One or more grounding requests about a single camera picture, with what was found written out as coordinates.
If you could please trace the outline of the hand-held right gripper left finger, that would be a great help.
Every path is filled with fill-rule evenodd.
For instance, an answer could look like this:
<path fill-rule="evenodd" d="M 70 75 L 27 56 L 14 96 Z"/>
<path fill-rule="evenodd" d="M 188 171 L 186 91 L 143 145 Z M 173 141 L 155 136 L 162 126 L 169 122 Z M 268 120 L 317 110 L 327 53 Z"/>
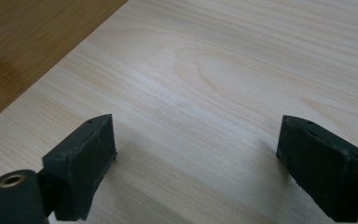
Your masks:
<path fill-rule="evenodd" d="M 116 156 L 110 114 L 81 124 L 42 158 L 45 211 L 62 221 L 85 220 Z"/>

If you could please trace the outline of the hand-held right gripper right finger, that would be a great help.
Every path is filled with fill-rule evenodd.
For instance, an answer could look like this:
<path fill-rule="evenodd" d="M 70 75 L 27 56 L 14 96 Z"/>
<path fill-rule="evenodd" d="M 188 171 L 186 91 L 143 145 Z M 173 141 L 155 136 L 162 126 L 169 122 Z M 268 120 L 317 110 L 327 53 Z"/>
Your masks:
<path fill-rule="evenodd" d="M 285 115 L 276 155 L 328 217 L 358 220 L 358 147 L 310 120 Z"/>

